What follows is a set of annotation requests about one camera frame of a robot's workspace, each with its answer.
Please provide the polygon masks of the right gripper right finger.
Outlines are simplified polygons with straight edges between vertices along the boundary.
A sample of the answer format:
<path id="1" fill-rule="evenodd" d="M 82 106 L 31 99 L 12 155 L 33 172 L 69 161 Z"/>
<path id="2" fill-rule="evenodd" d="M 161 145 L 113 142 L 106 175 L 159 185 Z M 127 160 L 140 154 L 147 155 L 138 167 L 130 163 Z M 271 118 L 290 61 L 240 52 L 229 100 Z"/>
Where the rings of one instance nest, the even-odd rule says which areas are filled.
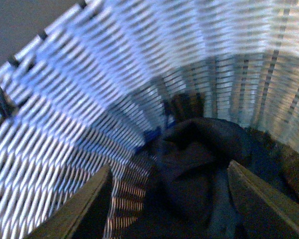
<path id="1" fill-rule="evenodd" d="M 227 173 L 249 238 L 299 239 L 299 204 L 234 160 Z"/>

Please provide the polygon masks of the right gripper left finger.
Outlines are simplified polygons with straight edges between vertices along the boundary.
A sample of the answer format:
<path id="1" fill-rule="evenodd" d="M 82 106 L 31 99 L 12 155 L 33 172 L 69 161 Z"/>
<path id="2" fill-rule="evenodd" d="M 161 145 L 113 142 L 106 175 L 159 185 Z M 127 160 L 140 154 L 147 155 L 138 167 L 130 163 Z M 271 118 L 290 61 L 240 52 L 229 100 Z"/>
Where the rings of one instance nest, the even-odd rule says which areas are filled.
<path id="1" fill-rule="evenodd" d="M 105 165 L 28 239 L 101 239 L 111 206 L 113 174 Z"/>

